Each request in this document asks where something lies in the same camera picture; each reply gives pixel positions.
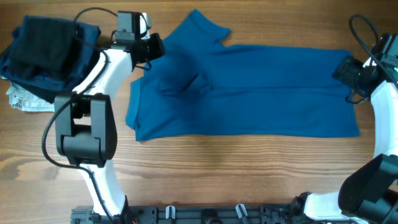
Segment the blue polo shirt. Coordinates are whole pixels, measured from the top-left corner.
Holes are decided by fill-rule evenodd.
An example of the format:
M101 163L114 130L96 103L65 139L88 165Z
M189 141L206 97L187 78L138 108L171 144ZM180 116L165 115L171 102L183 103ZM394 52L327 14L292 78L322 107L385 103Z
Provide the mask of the blue polo shirt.
M165 54L131 83L137 141L187 134L359 135L349 88L333 78L347 50L230 45L229 29L192 11Z

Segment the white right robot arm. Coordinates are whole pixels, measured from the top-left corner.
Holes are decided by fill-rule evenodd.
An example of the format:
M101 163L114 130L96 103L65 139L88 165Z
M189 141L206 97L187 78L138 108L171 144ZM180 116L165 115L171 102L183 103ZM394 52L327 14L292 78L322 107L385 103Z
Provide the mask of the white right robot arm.
M397 223L397 63L345 57L334 78L365 96L375 118L373 159L350 175L337 192L295 197L290 223Z

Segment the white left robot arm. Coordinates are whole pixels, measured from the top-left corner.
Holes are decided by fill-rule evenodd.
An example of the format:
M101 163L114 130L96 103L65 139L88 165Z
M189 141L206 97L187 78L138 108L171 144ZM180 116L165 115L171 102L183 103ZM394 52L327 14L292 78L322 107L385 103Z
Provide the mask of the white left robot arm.
M72 223L132 223L134 213L118 183L113 164L118 134L111 100L135 65L146 64L164 54L159 34L140 40L118 38L102 49L86 80L71 93L55 98L56 146L67 158L68 169L84 178L93 206L74 209Z

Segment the black folded garment on top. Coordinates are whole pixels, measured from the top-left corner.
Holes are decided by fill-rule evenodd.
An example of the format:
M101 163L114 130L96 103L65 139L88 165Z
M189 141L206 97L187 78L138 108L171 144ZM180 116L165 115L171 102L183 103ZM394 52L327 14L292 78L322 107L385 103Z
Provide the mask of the black folded garment on top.
M81 45L78 25L70 21L26 17L9 58L51 72L65 73L77 59Z

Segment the blue folded denim garment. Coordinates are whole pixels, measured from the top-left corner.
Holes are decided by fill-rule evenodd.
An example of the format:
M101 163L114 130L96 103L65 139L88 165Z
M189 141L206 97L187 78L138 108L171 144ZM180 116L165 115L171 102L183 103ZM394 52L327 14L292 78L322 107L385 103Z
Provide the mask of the blue folded denim garment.
M40 16L25 16L24 19L26 17L39 17L44 19L69 21L65 19ZM93 54L93 46L97 43L98 37L100 36L100 29L97 26L81 22L73 23L78 25L80 28L80 34L76 37L76 40L81 45L81 48L78 51L77 59L68 67L68 70L65 73L51 72L50 70L39 68L35 65L24 65L9 58L11 49L13 46L15 46L21 34L21 24L21 26L13 33L14 40L12 44L4 51L1 56L1 76L12 82L23 83L46 90L65 90L69 81L81 77L83 69L86 68L90 63L90 59Z

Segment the dark folded garment below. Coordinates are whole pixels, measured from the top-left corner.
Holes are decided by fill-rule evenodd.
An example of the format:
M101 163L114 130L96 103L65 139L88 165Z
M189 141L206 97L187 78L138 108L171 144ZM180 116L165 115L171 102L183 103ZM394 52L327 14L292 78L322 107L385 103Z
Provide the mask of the dark folded garment below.
M94 50L94 52L91 56L91 59L90 59L90 63L88 64L88 66L86 68L83 69L83 73L82 73L81 77L74 79L72 81L69 81L67 83L65 90L46 90L46 89L42 89L39 87L30 86L30 85L23 84L23 83L18 83L18 82L15 82L15 84L18 84L19 86L23 87L24 89L31 92L35 96L38 96L39 98L41 98L49 103L53 103L54 99L57 95L59 95L63 92L72 91L76 86L78 86L90 74L91 70L94 68L94 66L98 62L99 58L100 58L100 53L98 51Z

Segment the light washed denim garment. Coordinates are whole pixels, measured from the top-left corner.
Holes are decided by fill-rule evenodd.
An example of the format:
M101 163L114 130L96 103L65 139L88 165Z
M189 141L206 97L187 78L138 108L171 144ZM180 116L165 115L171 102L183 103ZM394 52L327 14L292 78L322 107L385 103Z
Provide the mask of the light washed denim garment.
M16 83L11 83L6 95L12 108L25 112L54 112L54 105L35 96Z

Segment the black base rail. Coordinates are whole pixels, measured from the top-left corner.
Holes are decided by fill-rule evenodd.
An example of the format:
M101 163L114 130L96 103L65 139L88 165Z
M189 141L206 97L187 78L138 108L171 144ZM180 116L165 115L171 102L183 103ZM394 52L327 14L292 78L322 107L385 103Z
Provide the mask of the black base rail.
M289 215L287 204L265 204L245 206L238 212L237 206L229 207L155 207L131 206L126 218L115 216L113 223L146 223L146 224L206 224L206 223L315 223L315 220Z

